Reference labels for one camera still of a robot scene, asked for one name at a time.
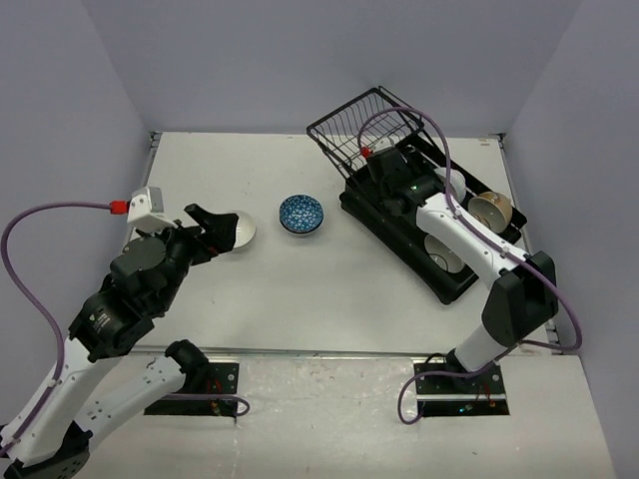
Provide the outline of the light blue ribbed bowl back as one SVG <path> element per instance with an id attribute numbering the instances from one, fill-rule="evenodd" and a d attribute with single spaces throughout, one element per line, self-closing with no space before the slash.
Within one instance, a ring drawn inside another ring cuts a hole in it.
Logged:
<path id="1" fill-rule="evenodd" d="M 435 174 L 444 183 L 446 179 L 446 168 L 439 167 L 434 170 Z M 458 203 L 462 203 L 466 197 L 466 180 L 463 173 L 459 170 L 452 169 L 450 171 L 450 186 L 452 187 L 452 195 Z"/>

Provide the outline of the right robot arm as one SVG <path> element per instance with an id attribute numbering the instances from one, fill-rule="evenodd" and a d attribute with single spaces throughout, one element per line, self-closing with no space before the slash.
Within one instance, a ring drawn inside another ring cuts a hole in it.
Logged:
<path id="1" fill-rule="evenodd" d="M 556 315 L 554 262 L 501 237 L 512 208 L 500 195 L 475 196 L 464 206 L 450 166 L 422 174 L 396 147 L 363 153 L 385 208 L 439 241 L 488 290 L 479 325 L 446 356 L 447 384 L 466 392 L 491 363 Z"/>

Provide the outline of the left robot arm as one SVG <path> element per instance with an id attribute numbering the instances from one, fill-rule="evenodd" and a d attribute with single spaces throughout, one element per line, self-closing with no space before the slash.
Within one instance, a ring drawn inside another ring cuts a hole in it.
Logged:
<path id="1" fill-rule="evenodd" d="M 241 221 L 235 213 L 185 208 L 192 227 L 136 226 L 110 264 L 99 290 L 84 302 L 66 333 L 51 325 L 57 358 L 28 405 L 1 427 L 7 478 L 72 478 L 112 432 L 156 402 L 221 403 L 234 416 L 249 412 L 245 399 L 208 379 L 210 363 L 189 340 L 172 343 L 145 372 L 93 399 L 92 392 L 166 314 L 189 270 L 234 249 Z"/>

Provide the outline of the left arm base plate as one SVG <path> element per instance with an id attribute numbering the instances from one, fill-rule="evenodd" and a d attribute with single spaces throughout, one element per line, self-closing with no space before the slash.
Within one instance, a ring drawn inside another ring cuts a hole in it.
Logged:
<path id="1" fill-rule="evenodd" d="M 198 400 L 159 400 L 144 410 L 145 416 L 236 417 L 237 402 L 202 399 L 207 394 L 235 395 L 238 392 L 239 365 L 236 362 L 210 362 L 200 372 L 187 376 L 177 394 L 195 394 Z"/>

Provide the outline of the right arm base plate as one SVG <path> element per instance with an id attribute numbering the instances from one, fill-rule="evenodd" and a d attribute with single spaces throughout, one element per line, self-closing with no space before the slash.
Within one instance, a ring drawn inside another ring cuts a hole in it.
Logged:
<path id="1" fill-rule="evenodd" d="M 420 378 L 415 392 L 418 414 L 423 418 L 510 414 L 499 365 L 469 379 L 440 375 Z"/>

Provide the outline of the red patterned white bowl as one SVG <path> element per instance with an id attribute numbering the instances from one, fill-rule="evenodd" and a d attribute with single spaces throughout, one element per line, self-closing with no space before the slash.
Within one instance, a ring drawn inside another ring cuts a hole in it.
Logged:
<path id="1" fill-rule="evenodd" d="M 309 235 L 322 226 L 323 207 L 317 199 L 309 195 L 292 195 L 281 202 L 279 221 L 291 234 Z"/>

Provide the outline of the orange flower beige bowl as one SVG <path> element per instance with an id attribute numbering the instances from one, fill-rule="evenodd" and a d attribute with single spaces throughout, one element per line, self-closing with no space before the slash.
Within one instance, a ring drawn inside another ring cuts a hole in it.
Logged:
<path id="1" fill-rule="evenodd" d="M 426 235 L 423 243 L 426 253 L 444 271 L 460 273 L 465 268 L 465 262 L 433 235 Z"/>

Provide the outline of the light blue ribbed bowl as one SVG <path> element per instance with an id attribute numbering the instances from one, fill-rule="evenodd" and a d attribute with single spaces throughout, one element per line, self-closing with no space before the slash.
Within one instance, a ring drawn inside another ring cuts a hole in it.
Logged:
<path id="1" fill-rule="evenodd" d="M 257 226 L 254 219 L 246 212 L 234 211 L 238 217 L 234 250 L 243 249 L 255 238 Z"/>
<path id="2" fill-rule="evenodd" d="M 446 168 L 439 167 L 434 170 L 435 174 L 444 183 L 446 179 Z M 450 171 L 450 186 L 452 187 L 452 195 L 458 203 L 462 203 L 466 197 L 466 180 L 463 173 L 459 170 L 452 169 Z"/>

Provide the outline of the light blue ribbed bowl front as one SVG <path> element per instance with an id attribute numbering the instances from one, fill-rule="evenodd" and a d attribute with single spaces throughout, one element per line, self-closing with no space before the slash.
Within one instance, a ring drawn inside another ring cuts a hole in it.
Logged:
<path id="1" fill-rule="evenodd" d="M 255 238 L 257 226 L 254 219 L 246 212 L 234 211 L 238 217 L 234 250 L 243 249 Z"/>

